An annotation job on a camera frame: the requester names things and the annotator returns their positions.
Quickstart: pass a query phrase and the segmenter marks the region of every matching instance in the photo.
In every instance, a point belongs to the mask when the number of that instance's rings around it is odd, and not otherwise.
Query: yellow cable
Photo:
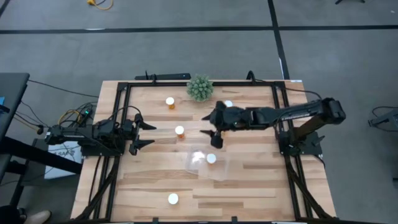
[[[16,119],[17,121],[19,121],[19,122],[21,122],[22,124],[24,124],[24,125],[26,125],[26,126],[28,126],[29,128],[32,128],[33,130],[35,130],[36,132],[38,131],[38,129],[36,129],[36,128],[33,128],[30,124],[28,124],[28,123],[25,123],[25,121],[23,121],[23,120],[20,120],[20,119],[18,119],[18,118],[16,118],[16,117],[14,117],[14,119]]]
[[[61,120],[62,120],[66,115],[68,115],[68,114],[70,114],[70,113],[75,113],[75,114],[77,114],[77,123],[80,122],[80,120],[81,120],[81,114],[79,113],[79,111],[77,111],[77,110],[68,110],[66,113],[64,113],[64,114],[60,117],[60,119],[58,120],[58,125],[60,125]]]
[[[113,0],[111,0],[111,4],[108,7],[105,7],[105,8],[97,6],[97,4],[95,3],[95,0],[91,1],[91,4],[94,5],[99,10],[108,10],[108,9],[112,8]]]

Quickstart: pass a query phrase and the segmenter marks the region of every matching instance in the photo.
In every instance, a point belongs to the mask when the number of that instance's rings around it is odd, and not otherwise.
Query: shoe
[[[24,224],[43,224],[51,217],[51,212],[45,210],[34,215],[30,215],[26,218]]]

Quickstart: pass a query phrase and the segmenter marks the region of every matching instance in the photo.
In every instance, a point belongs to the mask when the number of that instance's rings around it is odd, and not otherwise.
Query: desk leg
[[[80,174],[81,164],[57,156],[47,151],[27,145],[15,139],[4,137],[0,142],[1,153],[11,154],[30,161],[35,161],[46,166]]]

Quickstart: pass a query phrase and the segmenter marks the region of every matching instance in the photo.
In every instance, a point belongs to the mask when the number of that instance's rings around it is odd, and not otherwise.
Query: black desk
[[[21,196],[23,176],[27,170],[29,161],[36,161],[46,166],[70,171],[76,174],[81,172],[81,164],[70,161],[61,156],[47,152],[34,146],[6,136],[8,127],[11,124],[19,103],[27,88],[29,79],[28,73],[0,73],[0,97],[4,96],[3,106],[9,109],[8,113],[0,114],[0,183],[6,172],[21,175],[11,200],[11,205],[17,205]],[[25,164],[10,162],[12,156],[26,159]]]

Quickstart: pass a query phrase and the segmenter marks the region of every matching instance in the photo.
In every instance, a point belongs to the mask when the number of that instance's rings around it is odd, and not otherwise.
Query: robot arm
[[[211,145],[223,147],[222,131],[264,130],[275,126],[279,121],[297,118],[312,118],[299,128],[294,129],[295,139],[305,138],[325,124],[340,124],[346,118],[340,102],[333,98],[325,98],[288,108],[238,108],[226,107],[222,101],[217,101],[216,108],[202,120],[209,120],[216,127],[214,131],[201,131],[210,135]]]

